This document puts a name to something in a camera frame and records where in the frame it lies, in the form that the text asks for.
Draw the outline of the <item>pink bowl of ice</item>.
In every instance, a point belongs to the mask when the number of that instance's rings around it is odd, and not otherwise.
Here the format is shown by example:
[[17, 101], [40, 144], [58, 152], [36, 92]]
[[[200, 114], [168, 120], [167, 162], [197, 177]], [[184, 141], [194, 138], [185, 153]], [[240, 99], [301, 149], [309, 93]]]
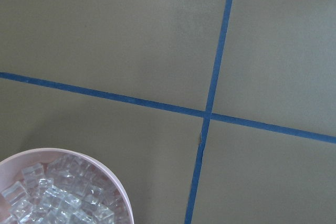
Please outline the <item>pink bowl of ice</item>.
[[38, 148], [1, 161], [1, 223], [134, 223], [116, 175], [78, 152]]

